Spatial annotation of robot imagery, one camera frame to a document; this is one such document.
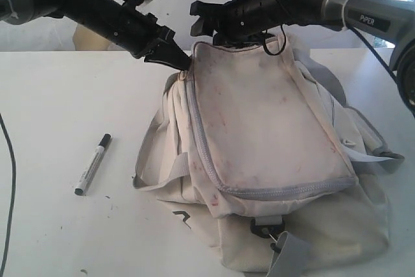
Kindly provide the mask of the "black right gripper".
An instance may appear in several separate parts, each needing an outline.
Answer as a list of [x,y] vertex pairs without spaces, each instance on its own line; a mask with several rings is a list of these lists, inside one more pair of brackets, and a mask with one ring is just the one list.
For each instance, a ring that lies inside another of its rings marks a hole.
[[245,47],[239,40],[282,24],[292,16],[281,0],[231,0],[224,4],[195,1],[190,15],[198,19],[191,26],[191,36],[213,36],[212,44],[221,47]]

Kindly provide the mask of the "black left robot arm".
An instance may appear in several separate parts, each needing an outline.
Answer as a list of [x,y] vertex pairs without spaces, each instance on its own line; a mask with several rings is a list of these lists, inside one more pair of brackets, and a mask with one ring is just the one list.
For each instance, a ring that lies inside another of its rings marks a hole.
[[41,17],[67,17],[128,51],[134,58],[187,71],[191,58],[174,41],[175,32],[142,14],[153,0],[1,0],[1,20],[22,25]]

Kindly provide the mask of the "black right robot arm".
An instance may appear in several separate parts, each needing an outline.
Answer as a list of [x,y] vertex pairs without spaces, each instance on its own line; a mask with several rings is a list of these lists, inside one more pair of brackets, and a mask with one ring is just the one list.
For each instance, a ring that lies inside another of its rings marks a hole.
[[386,71],[405,106],[414,111],[414,3],[399,0],[231,0],[224,4],[195,1],[190,14],[198,19],[191,36],[211,36],[219,44],[236,45],[281,25],[319,25],[349,29],[394,44]]

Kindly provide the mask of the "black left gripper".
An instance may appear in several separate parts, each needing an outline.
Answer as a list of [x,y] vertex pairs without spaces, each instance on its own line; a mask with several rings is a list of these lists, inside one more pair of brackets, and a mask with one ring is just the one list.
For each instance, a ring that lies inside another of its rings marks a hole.
[[157,24],[152,15],[120,5],[114,0],[91,0],[84,26],[119,45],[135,58],[188,71],[191,57],[173,41],[175,32]]

